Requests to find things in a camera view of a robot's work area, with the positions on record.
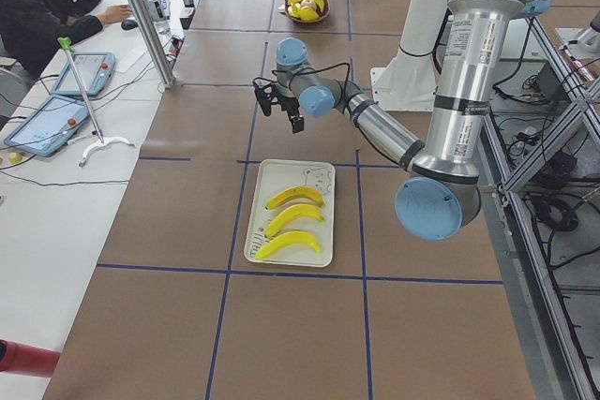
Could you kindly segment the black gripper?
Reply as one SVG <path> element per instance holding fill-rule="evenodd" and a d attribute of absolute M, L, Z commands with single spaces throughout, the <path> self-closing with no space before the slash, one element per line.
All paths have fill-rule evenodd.
<path fill-rule="evenodd" d="M 292 133 L 299 133 L 304 130 L 304 117 L 299 111 L 299 102 L 293 96 L 288 94 L 277 81 L 271 81 L 263 77 L 256 77 L 252 80 L 254 95 L 265 117 L 272 114 L 274 106 L 280 106 L 282 111 L 287 113 L 292 126 Z"/>

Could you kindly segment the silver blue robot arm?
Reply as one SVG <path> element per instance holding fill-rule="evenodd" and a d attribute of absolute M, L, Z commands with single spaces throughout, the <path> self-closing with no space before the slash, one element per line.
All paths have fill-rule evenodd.
<path fill-rule="evenodd" d="M 397 57 L 366 95 L 354 83 L 327 79 L 308 61 L 306 44 L 295 37 L 277 46 L 274 79 L 256 83 L 264 114 L 280 106 L 294 131 L 306 116 L 344 113 L 366 139 L 409 173 L 395 199 L 398 220 L 411 234 L 439 241 L 474 220 L 481 207 L 473 152 L 489 111 L 489 97 L 508 28 L 533 17 L 551 0 L 411 0 Z M 443 18 L 452 19 L 425 139 L 384 110 L 384 97 L 407 102 L 411 81 L 433 54 Z"/>

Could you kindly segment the person's hand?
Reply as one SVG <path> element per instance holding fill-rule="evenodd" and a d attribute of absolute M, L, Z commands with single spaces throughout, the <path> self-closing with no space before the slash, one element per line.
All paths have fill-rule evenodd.
<path fill-rule="evenodd" d="M 128 5 L 109 6 L 107 9 L 97 15 L 98 20 L 103 26 L 121 22 L 132 14 Z"/>

